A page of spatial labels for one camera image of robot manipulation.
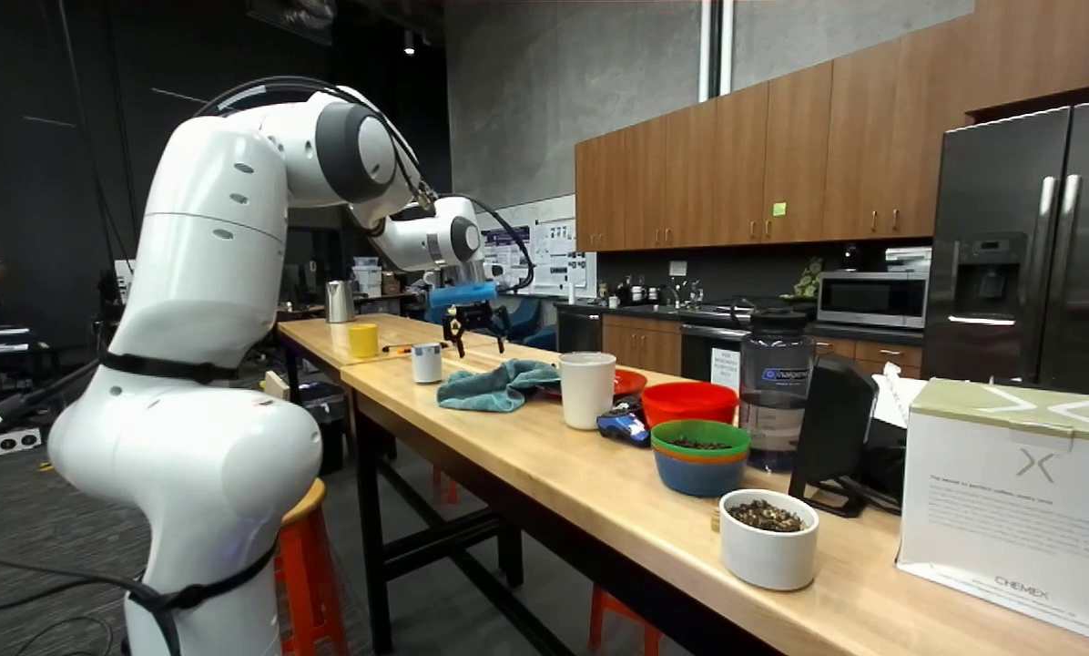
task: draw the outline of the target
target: refrigerator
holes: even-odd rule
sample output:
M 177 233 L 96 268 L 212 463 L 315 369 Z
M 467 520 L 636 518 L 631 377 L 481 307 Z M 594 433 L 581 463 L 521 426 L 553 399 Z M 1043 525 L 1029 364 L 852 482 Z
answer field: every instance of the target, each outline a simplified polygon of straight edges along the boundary
M 925 371 L 1089 395 L 1089 104 L 943 137 Z

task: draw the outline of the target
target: teal towel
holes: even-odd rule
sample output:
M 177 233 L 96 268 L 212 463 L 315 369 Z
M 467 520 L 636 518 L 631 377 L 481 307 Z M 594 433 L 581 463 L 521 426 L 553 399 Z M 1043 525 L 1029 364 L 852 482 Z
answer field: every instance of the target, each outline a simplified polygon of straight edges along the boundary
M 496 371 L 456 371 L 437 387 L 439 408 L 516 414 L 528 395 L 556 387 L 556 369 L 541 360 L 505 360 Z

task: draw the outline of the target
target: cardboard box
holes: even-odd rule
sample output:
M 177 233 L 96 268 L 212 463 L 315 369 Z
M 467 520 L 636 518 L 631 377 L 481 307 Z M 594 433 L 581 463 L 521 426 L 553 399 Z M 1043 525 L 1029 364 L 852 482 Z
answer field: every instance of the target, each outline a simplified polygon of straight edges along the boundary
M 902 477 L 902 574 L 1089 633 L 1085 395 L 931 381 Z

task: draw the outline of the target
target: wooden cabinet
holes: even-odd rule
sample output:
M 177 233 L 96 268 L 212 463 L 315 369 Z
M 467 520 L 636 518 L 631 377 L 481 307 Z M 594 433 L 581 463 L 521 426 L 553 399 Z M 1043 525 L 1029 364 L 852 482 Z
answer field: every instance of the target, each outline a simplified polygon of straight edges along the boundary
M 1089 89 L 1089 0 L 977 0 L 977 16 L 581 143 L 575 242 L 927 242 L 943 132 L 1074 89 Z
M 609 132 L 575 148 L 575 242 L 581 253 L 636 247 L 640 127 Z
M 763 89 L 721 95 L 710 107 L 719 140 L 706 161 L 721 228 L 715 245 L 756 245 L 763 242 Z
M 1089 0 L 977 0 L 959 56 L 967 111 L 1089 89 Z
M 898 364 L 902 377 L 919 381 L 923 377 L 923 347 L 906 347 L 906 342 L 876 342 L 876 339 L 825 339 L 817 335 L 811 352 L 821 359 L 840 359 L 859 364 L 867 377 L 876 377 L 881 364 Z
M 681 371 L 681 326 L 677 321 L 645 321 L 606 315 L 606 352 L 620 364 Z
M 635 242 L 640 247 L 706 247 L 723 242 L 715 190 L 719 107 L 688 107 L 640 124 L 640 192 Z
M 763 89 L 761 242 L 817 242 L 824 229 L 835 65 L 777 76 Z
M 950 90 L 961 24 L 835 63 L 825 242 L 931 236 L 938 140 L 961 124 Z

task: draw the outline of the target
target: bowl of food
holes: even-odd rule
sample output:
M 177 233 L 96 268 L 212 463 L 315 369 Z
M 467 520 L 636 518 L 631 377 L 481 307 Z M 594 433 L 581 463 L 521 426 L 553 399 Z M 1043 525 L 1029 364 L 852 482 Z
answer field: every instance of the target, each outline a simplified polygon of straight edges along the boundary
M 750 433 L 733 423 L 660 423 L 652 431 L 660 482 L 681 497 L 719 500 L 740 485 Z
M 788 494 L 734 490 L 719 500 L 721 563 L 763 591 L 801 591 L 817 581 L 821 516 Z

